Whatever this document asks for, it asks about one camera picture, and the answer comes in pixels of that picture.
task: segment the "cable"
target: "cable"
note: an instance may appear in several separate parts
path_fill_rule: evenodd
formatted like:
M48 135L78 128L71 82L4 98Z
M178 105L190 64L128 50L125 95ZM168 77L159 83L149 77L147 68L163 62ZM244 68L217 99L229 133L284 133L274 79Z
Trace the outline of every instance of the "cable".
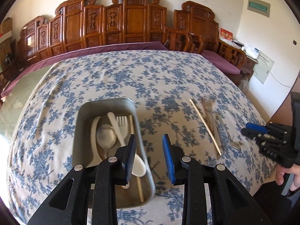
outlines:
M288 87L288 88L292 88L292 87L290 87L290 86L287 86L287 85L284 85L284 84L282 84L282 83L280 83L276 78L275 78L275 76L272 74L272 76L273 76L273 78L279 83L279 84L281 84L282 86L285 86L285 87Z

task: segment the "wooden chopstick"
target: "wooden chopstick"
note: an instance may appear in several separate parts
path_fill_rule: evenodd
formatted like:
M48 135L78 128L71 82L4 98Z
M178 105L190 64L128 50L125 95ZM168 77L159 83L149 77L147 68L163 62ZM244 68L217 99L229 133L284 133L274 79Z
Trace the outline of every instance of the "wooden chopstick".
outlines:
M192 99L190 99L190 102L191 102L191 104L193 105L193 107L194 107L196 113L198 114L199 118L200 118L201 121L204 123L204 126L205 126L205 128L207 129L207 131L208 131L208 133L209 133L209 135L210 135L210 137L211 137L211 139L212 139L212 141L213 141L213 143L214 143L214 145L215 145L215 147L216 147L216 149L217 149L219 155L222 156L222 153L221 153L221 151L220 151L220 149L219 149L219 147L218 147L218 144L217 144L217 142L216 142L216 140L215 140L215 138L214 138L214 135L213 135L212 132L210 131L210 129L209 129L207 123L205 122L204 118L202 117L201 113L199 112L198 108L196 107L196 105L194 104L194 102L193 102Z
M134 134L134 126L133 126L133 119L132 115L129 115L129 123L130 123L130 133ZM139 190L139 199L141 202L144 202L144 194L143 194L143 189L142 189L142 183L141 183L141 178L136 177L136 182L137 182L137 188Z

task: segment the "floral tablecloth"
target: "floral tablecloth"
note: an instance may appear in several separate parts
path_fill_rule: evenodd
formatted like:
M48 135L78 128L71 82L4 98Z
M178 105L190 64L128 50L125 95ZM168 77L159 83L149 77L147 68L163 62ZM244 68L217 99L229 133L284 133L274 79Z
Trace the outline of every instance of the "floral tablecloth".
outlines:
M217 160L209 135L189 103L210 95L242 151L220 127L223 156ZM263 120L245 95L201 55L166 51L122 51L88 55L55 64L28 99L11 141L7 181L11 209L26 223L72 168L72 144L80 106L126 97L136 103L142 138L156 185L153 200L119 209L119 224L181 224L183 187L171 186L162 135L200 163L223 163L253 195L274 169L240 129Z

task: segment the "gray container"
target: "gray container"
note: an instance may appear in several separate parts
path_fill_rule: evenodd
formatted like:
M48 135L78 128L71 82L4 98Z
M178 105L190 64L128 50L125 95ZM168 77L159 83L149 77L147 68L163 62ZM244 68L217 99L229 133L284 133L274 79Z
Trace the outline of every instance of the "gray container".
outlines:
M147 168L147 173L140 178L142 183L144 202L140 201L137 187L137 177L132 175L130 180L130 187L128 189L123 189L119 185L115 186L117 208L142 206L154 197L155 185L144 150L139 121L135 110L135 104L132 100L127 98L115 98L91 101L83 104L80 107L75 128L72 165L74 166L76 164L82 164L84 167L89 166L89 163L93 158L90 138L93 119L95 117L101 116L97 127L102 124L110 124L110 121L107 117L107 114L109 112L113 112L116 116L132 115L134 134L136 136L136 153L143 159ZM128 137L125 140L125 143L128 143L129 136L130 126L128 127ZM108 156L114 155L118 147L120 147L120 144L117 140L116 144L109 150Z

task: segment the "silver bolt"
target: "silver bolt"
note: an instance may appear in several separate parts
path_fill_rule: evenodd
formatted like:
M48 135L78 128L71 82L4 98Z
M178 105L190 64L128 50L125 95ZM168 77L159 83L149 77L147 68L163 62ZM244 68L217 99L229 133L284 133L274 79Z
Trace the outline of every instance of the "silver bolt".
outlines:
M224 171L224 170L225 170L225 166L222 165L222 164L218 164L218 165L217 165L217 169L218 169L219 171Z
M190 161L191 161L191 158L188 157L188 156L184 156L184 157L182 158L182 161L183 161L183 162L190 162Z
M110 157L108 158L109 162L116 162L118 159L116 157Z
M83 166L82 166L81 164L77 164L77 165L74 167L74 170L75 170L75 171L80 171L82 168L83 168Z

